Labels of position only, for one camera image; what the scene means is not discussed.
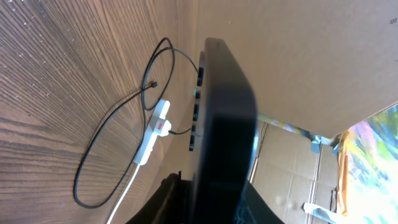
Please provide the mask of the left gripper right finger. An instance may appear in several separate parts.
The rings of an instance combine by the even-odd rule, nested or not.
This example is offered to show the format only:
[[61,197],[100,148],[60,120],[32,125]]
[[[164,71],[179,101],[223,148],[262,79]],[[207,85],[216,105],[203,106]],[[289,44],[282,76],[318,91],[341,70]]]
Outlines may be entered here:
[[283,224],[247,180],[239,201],[239,224]]

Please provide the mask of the Samsung Galaxy smartphone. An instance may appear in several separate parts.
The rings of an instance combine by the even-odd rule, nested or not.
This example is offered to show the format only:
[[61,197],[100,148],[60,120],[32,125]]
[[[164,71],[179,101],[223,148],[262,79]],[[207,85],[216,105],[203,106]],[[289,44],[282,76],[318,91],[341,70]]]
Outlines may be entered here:
[[232,223],[256,149],[256,99],[222,39],[205,40],[197,86],[189,220]]

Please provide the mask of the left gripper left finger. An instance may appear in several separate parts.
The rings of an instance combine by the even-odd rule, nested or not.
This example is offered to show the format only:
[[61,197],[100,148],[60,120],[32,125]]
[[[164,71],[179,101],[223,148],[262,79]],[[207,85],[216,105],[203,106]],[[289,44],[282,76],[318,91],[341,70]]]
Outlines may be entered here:
[[190,223],[191,180],[171,173],[146,204],[126,224]]

